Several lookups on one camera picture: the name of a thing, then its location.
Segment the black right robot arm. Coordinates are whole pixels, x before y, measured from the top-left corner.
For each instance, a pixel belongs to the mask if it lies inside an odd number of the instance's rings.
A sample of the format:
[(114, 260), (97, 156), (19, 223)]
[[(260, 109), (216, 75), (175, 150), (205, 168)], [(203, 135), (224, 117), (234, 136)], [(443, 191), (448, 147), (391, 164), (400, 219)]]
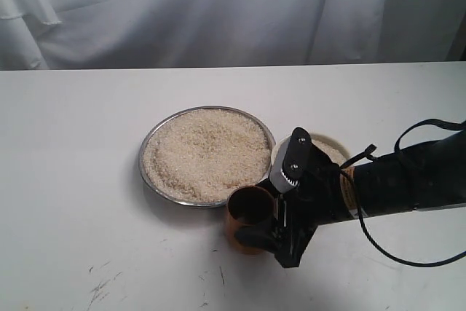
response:
[(297, 127), (259, 187), (272, 211), (234, 233), (238, 243), (272, 253), (284, 268), (297, 267), (316, 229), (367, 217), (465, 204), (465, 125), (433, 120), (447, 138), (374, 155), (368, 146), (339, 165)]

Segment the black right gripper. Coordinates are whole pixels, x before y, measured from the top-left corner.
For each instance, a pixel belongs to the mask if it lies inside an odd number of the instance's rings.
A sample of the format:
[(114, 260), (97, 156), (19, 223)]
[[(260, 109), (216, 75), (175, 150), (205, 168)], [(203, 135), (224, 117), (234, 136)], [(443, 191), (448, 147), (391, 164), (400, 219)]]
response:
[(283, 267), (297, 267), (317, 226), (332, 222), (339, 213), (339, 165), (312, 144), (306, 170), (294, 189), (279, 193), (269, 180), (260, 187), (275, 200), (274, 221), (266, 231), (241, 227), (235, 239), (246, 248), (273, 253)]

